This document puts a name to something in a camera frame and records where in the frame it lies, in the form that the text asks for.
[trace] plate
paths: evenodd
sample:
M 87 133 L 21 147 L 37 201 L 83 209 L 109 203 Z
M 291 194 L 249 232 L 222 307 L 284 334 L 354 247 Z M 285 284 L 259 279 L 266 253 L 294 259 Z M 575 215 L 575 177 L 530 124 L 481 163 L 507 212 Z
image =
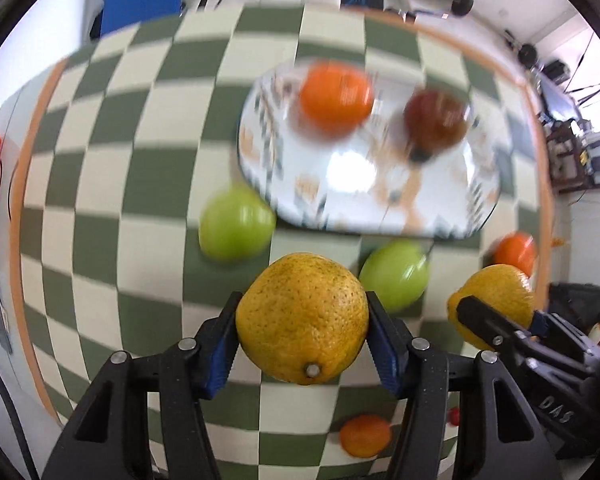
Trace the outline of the plate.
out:
M 345 139 L 325 140 L 298 108 L 315 61 L 263 75 L 242 110 L 238 162 L 273 211 L 339 232 L 467 238 L 479 230 L 500 196 L 493 143 L 479 121 L 455 147 L 411 162 L 402 111 L 418 82 L 369 72 L 371 115 Z

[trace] silver screw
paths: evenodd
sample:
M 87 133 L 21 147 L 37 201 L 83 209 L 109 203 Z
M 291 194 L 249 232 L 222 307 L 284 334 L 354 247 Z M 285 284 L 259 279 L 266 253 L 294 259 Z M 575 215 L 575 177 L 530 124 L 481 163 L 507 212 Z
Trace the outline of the silver screw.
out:
M 411 340 L 411 346 L 413 346 L 416 350 L 427 350 L 430 347 L 430 344 L 429 341 L 423 337 L 414 337 Z
M 126 352 L 123 352 L 122 350 L 114 352 L 110 359 L 111 362 L 115 365 L 122 364 L 126 361 Z
M 485 350 L 480 354 L 480 359 L 482 359 L 485 363 L 492 365 L 498 360 L 498 356 L 491 350 Z
M 192 337 L 186 337 L 178 341 L 178 348 L 180 350 L 193 350 L 198 342 Z
M 318 375 L 320 375 L 320 367 L 315 363 L 308 364 L 304 368 L 304 374 L 307 377 L 313 379 L 314 377 L 317 377 Z

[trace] table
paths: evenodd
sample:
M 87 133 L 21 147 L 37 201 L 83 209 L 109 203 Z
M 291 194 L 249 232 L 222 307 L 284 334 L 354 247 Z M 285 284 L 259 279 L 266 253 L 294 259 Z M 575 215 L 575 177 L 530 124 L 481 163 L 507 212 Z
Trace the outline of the table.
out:
M 60 421 L 113 351 L 148 355 L 195 334 L 232 290 L 245 290 L 280 256 L 311 251 L 357 272 L 388 241 L 279 222 L 267 250 L 249 261 L 219 266 L 200 253 L 206 200 L 240 180 L 235 139 L 250 85 L 302 57 L 350 60 L 461 92 L 495 136 L 502 196 L 473 237 L 420 241 L 430 250 L 430 282 L 398 314 L 410 330 L 435 347 L 475 353 L 446 321 L 446 299 L 517 228 L 539 239 L 543 305 L 551 204 L 524 83 L 453 38 L 381 12 L 229 6 L 142 23 L 51 71 L 14 176 L 14 307 L 40 396 Z M 452 395 L 450 405 L 457 402 Z M 149 406 L 150 447 L 164 468 L 157 395 Z M 224 480 L 328 479 L 387 467 L 404 402 L 379 386 L 366 346 L 337 380 L 311 387 L 263 376 L 238 351 L 229 383 L 203 411 Z M 337 439 L 361 412 L 391 420 L 394 430 L 372 460 L 347 456 Z M 443 456 L 456 434 L 447 428 Z

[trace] orange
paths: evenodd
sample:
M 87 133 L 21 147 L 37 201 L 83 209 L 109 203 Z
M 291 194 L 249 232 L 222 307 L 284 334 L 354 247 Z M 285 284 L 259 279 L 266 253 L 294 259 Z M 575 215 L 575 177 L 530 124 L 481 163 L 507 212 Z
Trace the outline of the orange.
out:
M 391 425 L 377 415 L 359 415 L 340 430 L 340 445 L 351 456 L 371 458 L 391 441 Z
M 365 73 L 346 63 L 313 65 L 299 95 L 302 113 L 329 137 L 347 135 L 369 117 L 374 93 Z
M 494 264 L 514 266 L 524 272 L 528 278 L 534 272 L 535 262 L 536 244 L 531 235 L 523 232 L 504 237 L 493 253 Z

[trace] black round object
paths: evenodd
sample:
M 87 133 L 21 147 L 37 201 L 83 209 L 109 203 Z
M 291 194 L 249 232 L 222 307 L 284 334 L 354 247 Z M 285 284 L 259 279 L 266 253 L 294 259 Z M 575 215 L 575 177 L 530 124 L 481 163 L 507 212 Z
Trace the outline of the black round object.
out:
M 538 63 L 538 51 L 532 44 L 525 43 L 518 51 L 518 61 L 526 69 L 531 70 Z
M 474 0 L 453 0 L 451 13 L 454 16 L 466 16 L 474 7 Z

